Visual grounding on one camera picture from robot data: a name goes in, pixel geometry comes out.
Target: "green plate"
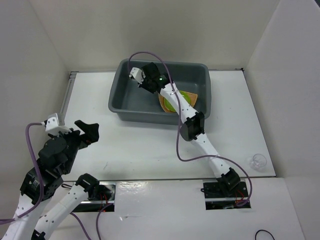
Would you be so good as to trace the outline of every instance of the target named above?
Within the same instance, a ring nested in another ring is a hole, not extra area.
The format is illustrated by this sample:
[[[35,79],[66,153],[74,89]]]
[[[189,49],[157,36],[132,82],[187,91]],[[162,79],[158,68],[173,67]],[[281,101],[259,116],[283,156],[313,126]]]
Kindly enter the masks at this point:
[[[187,101],[187,103],[190,104],[191,103],[191,99],[190,99],[189,95],[185,91],[179,91],[179,92],[184,97],[184,99]],[[167,99],[164,99],[163,103],[164,103],[164,106],[165,106],[166,109],[168,109],[171,112],[176,112],[174,107],[170,104],[170,102]]]

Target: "white panel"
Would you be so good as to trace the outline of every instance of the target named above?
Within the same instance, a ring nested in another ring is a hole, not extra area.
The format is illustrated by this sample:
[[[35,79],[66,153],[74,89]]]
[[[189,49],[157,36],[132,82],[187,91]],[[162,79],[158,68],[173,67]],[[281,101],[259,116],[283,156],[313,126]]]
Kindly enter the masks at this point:
[[[245,67],[279,0],[30,0],[67,66],[115,70],[148,50],[209,68]]]
[[[0,181],[20,182],[32,167],[25,127],[60,110],[68,73],[28,1],[1,1],[0,32]],[[36,151],[44,136],[32,128]]]
[[[205,159],[179,161],[176,154],[177,126],[121,121],[108,109],[114,72],[76,75],[65,124],[74,121],[99,123],[98,142],[77,153],[72,171],[63,177],[74,181],[85,172],[99,180],[213,178]],[[211,115],[205,132],[221,156],[240,164],[251,177],[274,176],[268,149],[242,71],[210,71]],[[201,152],[181,140],[182,158]],[[262,154],[268,163],[261,171],[250,168],[248,158]],[[230,164],[240,176],[238,167]]]
[[[320,236],[319,63],[319,6],[282,0],[244,71],[271,159],[279,176],[290,177],[308,240]]]
[[[257,230],[266,229],[276,240],[304,240],[284,179],[252,181],[252,209],[240,210],[206,210],[204,194],[200,192],[201,180],[118,182],[114,212],[100,215],[101,238],[253,240]],[[98,239],[97,213],[77,215],[91,239]],[[67,217],[50,238],[61,239],[85,239],[72,216]],[[271,238],[261,234],[258,240]]]
[[[285,183],[305,239],[320,239],[320,175],[286,177]]]

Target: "black cable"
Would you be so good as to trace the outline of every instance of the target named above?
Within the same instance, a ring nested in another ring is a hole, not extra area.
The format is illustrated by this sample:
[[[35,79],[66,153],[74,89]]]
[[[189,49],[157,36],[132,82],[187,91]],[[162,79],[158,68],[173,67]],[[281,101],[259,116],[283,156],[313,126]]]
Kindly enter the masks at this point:
[[[61,187],[64,188],[64,189],[71,189],[71,188],[72,188],[71,185],[66,184],[66,183],[62,183],[62,184],[61,184]]]
[[[257,240],[257,235],[258,235],[258,233],[260,233],[260,232],[266,232],[266,233],[270,234],[270,236],[272,237],[272,239],[275,240],[275,238],[274,238],[274,236],[271,234],[271,232],[269,232],[269,231],[267,231],[267,230],[264,230],[264,229],[260,229],[260,230],[258,230],[258,231],[255,233],[255,235],[254,235],[254,239],[255,239],[255,240]]]
[[[219,197],[221,196],[221,194],[219,194],[219,193],[207,191],[204,188],[201,188],[200,191],[203,192],[204,194],[211,194],[211,195],[216,195],[216,196],[219,196]]]

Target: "white table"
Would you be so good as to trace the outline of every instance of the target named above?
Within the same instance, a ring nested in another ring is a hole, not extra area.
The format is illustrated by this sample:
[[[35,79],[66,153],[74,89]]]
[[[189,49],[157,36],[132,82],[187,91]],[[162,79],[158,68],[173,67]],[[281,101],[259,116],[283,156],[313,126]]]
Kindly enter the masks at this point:
[[[77,73],[63,106],[65,124],[99,123],[100,139],[78,152],[72,171],[63,176],[74,181],[83,173],[99,180],[205,179],[213,172],[205,159],[181,162],[176,156],[177,127],[121,121],[108,109],[114,72]],[[205,132],[221,156],[238,162],[251,177],[272,177],[275,171],[242,71],[210,71],[211,115]],[[183,158],[199,155],[190,143],[180,141]],[[250,168],[248,158],[262,154],[267,165]],[[232,166],[240,176],[244,174]]]
[[[202,180],[118,182],[114,212],[99,218],[104,240],[253,240],[259,229],[276,240],[304,240],[283,178],[255,178],[251,209],[206,210]],[[68,190],[59,188],[48,209]],[[96,240],[97,212],[76,213]],[[68,216],[50,240],[86,237]],[[258,240],[271,240],[261,234]]]

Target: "clear plastic cup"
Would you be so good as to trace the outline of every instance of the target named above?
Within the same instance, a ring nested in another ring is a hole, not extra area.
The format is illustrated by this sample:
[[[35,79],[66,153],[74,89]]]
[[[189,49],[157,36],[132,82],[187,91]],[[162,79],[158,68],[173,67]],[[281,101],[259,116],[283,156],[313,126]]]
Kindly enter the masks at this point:
[[[255,154],[250,161],[250,167],[254,170],[260,170],[266,165],[267,159],[262,154]]]

